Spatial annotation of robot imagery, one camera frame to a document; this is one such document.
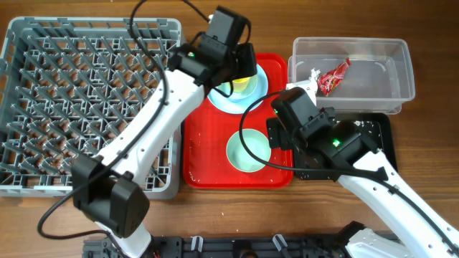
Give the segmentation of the yellow plastic cup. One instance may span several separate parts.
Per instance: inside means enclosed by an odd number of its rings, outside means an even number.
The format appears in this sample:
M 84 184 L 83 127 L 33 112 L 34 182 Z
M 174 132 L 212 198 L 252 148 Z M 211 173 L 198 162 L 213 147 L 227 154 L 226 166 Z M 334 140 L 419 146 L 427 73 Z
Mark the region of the yellow plastic cup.
M 233 91 L 243 92 L 247 88 L 249 82 L 250 82 L 250 77 L 233 80 L 232 81 Z

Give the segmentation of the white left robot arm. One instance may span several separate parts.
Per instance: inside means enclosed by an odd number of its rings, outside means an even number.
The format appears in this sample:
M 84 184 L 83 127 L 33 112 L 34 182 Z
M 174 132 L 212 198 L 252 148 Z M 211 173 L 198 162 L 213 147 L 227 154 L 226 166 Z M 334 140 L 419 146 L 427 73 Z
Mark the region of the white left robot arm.
M 150 203 L 141 186 L 154 158 L 211 89 L 256 73 L 250 42 L 197 36 L 197 46 L 173 50 L 154 94 L 123 132 L 95 157 L 78 156 L 71 167 L 75 208 L 99 225 L 124 257 L 151 251 L 152 236 L 143 225 Z

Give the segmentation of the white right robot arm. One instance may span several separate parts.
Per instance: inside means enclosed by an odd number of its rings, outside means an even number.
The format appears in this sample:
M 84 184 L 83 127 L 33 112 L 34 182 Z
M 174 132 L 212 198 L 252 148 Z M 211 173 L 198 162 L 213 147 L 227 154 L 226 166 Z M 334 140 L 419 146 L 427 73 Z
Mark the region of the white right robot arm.
M 332 107 L 318 109 L 300 87 L 276 92 L 271 107 L 307 164 L 301 172 L 323 174 L 358 196 L 415 257 L 458 256 L 458 230 L 410 188 L 352 121 L 336 122 Z

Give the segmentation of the white napkin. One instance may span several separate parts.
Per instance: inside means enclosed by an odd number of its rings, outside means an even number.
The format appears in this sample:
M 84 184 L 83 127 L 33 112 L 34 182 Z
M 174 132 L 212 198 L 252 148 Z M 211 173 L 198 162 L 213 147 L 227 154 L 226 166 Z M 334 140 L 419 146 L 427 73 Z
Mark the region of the white napkin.
M 311 76 L 309 77 L 309 80 L 310 80 L 311 82 L 314 82 L 314 83 L 317 84 L 317 83 L 318 83 L 318 79 L 319 79 L 319 77 L 320 77 L 320 73 L 321 73 L 320 70 L 316 70 L 315 68 L 313 68 L 313 69 L 311 70 Z

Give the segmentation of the red candy wrapper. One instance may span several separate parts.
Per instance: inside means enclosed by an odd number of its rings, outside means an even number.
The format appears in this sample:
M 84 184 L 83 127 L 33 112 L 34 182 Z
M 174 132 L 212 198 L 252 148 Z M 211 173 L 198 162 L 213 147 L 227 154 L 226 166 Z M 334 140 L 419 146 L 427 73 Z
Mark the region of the red candy wrapper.
M 346 58 L 338 67 L 322 75 L 318 80 L 318 88 L 322 95 L 328 97 L 343 81 L 351 61 Z

